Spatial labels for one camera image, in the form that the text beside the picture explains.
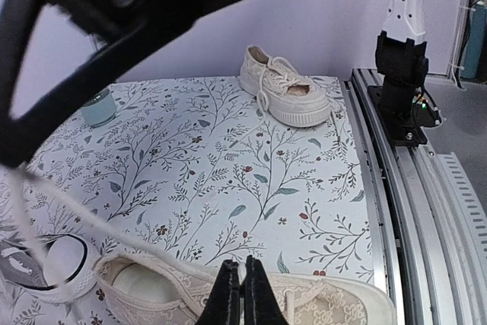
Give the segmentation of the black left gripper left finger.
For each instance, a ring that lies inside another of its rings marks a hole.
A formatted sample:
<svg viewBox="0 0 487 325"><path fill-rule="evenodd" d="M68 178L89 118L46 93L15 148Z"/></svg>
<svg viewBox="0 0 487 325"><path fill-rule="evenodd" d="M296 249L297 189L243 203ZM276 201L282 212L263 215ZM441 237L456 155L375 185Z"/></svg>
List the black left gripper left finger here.
<svg viewBox="0 0 487 325"><path fill-rule="evenodd" d="M240 323L240 281L238 263L225 260L218 271L205 308L196 325Z"/></svg>

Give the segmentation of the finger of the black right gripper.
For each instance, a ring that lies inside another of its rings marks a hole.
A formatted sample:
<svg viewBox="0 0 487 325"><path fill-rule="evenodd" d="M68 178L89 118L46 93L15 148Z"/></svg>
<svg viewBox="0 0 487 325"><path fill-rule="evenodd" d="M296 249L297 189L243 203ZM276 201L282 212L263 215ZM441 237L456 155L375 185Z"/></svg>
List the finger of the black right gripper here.
<svg viewBox="0 0 487 325"><path fill-rule="evenodd" d="M10 114L14 88L46 0L5 0L1 12L1 163L29 161L43 142L110 82L187 32L194 23L155 19L122 36L99 36L105 46L42 97L23 116Z"/></svg>

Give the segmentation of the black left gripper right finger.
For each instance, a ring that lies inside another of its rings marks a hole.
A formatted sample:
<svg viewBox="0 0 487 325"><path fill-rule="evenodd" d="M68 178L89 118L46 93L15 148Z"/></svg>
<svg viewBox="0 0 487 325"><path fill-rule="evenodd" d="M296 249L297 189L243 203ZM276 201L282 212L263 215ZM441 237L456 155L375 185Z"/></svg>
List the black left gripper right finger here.
<svg viewBox="0 0 487 325"><path fill-rule="evenodd" d="M249 325L286 325L260 260L248 256L243 281L243 318Z"/></svg>

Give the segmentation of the grey sneaker with white laces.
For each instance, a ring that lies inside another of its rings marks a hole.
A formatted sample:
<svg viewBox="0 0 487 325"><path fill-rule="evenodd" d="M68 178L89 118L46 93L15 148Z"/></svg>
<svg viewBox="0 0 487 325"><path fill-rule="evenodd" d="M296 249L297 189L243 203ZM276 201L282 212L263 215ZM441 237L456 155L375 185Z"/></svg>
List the grey sneaker with white laces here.
<svg viewBox="0 0 487 325"><path fill-rule="evenodd" d="M87 294L96 284L93 265L96 248L73 234L47 234L38 237L46 251L42 264L22 239L1 239L1 272L4 278L41 301L61 304L69 299L57 288L54 270L63 276L74 298Z"/></svg>

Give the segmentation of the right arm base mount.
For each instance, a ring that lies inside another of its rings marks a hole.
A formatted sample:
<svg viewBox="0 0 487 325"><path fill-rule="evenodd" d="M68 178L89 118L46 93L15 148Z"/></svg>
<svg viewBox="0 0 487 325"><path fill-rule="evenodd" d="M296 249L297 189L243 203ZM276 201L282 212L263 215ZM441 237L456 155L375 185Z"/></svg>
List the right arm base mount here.
<svg viewBox="0 0 487 325"><path fill-rule="evenodd" d="M425 145L423 129L442 124L440 110L425 88L426 46L411 39L395 40L385 31L377 38L375 61L384 81L381 86L369 86L368 95L392 146Z"/></svg>

